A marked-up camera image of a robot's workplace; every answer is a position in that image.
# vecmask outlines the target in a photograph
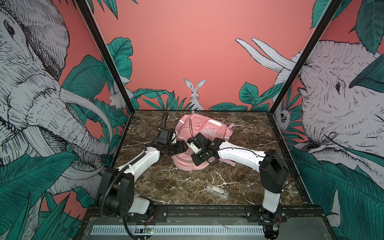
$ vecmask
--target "pink wall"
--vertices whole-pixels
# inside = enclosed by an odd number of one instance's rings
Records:
[[[180,98],[191,91],[183,78],[199,89],[204,109],[222,103],[243,104],[239,90],[245,82],[263,93],[277,73],[252,59],[236,41],[260,39],[291,58],[312,33],[315,0],[117,0],[118,19],[94,1],[94,16],[107,43],[116,37],[132,41],[132,92],[139,88],[175,90]],[[151,109],[139,99],[141,109]]]

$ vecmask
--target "rabbit illustration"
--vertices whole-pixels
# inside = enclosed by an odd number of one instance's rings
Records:
[[[193,104],[192,110],[204,110],[204,108],[199,103],[199,100],[198,100],[199,93],[197,92],[197,90],[201,88],[207,81],[205,79],[201,80],[197,84],[196,88],[193,88],[192,82],[189,81],[188,79],[184,78],[184,82],[187,85],[187,87],[192,90],[192,94],[191,94],[191,105]]]

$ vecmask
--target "elephant ear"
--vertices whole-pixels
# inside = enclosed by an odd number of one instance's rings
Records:
[[[384,55],[378,57],[349,84],[349,88],[362,86],[384,93]]]
[[[2,0],[0,7],[21,26],[47,72],[58,80],[65,66],[69,34],[52,0]]]

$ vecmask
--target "black bracket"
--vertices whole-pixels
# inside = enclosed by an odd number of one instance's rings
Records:
[[[167,207],[155,205],[153,208],[153,213],[155,214],[155,217],[151,220],[151,223],[166,222],[167,212],[168,212]],[[134,214],[134,215],[128,216],[127,222],[140,223],[142,222],[142,220],[137,214]]]

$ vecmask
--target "metal grille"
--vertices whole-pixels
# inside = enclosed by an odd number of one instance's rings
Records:
[[[263,226],[212,226],[212,225],[149,225],[143,233],[144,225],[129,225],[128,229],[135,235],[264,235]],[[91,235],[128,235],[122,225],[94,225]]]

